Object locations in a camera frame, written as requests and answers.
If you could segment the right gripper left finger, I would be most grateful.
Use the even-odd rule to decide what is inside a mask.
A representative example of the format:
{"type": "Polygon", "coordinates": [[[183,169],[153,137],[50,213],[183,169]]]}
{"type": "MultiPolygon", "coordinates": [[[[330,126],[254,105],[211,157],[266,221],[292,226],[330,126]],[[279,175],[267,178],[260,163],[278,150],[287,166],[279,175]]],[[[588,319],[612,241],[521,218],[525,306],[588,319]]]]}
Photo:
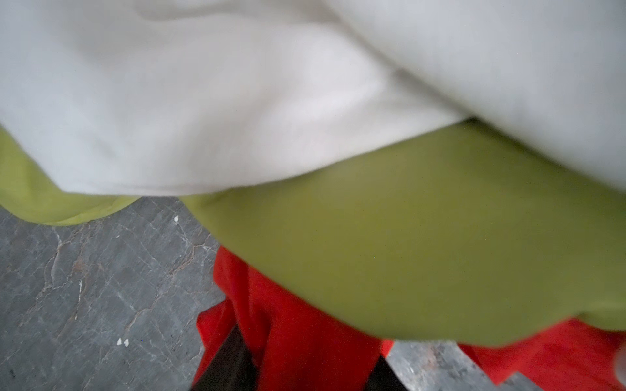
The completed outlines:
{"type": "Polygon", "coordinates": [[[257,369],[239,327],[229,332],[192,391],[256,390],[257,369]]]}

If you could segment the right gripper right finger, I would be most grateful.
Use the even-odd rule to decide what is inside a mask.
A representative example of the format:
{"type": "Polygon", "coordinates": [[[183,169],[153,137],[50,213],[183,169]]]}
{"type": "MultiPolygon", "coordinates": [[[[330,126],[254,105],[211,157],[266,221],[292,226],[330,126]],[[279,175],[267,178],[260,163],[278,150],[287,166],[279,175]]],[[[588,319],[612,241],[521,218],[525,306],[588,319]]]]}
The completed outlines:
{"type": "Polygon", "coordinates": [[[407,391],[402,381],[394,373],[386,359],[381,355],[368,377],[364,391],[407,391]]]}

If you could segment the red cloth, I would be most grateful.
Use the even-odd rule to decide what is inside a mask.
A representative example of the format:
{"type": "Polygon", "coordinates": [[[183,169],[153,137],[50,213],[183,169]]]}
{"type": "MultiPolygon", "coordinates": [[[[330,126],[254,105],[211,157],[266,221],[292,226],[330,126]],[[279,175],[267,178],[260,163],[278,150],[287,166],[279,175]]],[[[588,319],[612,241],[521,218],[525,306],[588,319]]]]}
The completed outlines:
{"type": "MultiPolygon", "coordinates": [[[[364,390],[392,342],[310,306],[227,249],[215,259],[221,303],[199,314],[205,351],[192,385],[237,326],[257,369],[256,390],[364,390]]],[[[463,345],[494,384],[520,373],[545,390],[622,390],[625,335],[568,320],[502,348],[463,345]]]]}

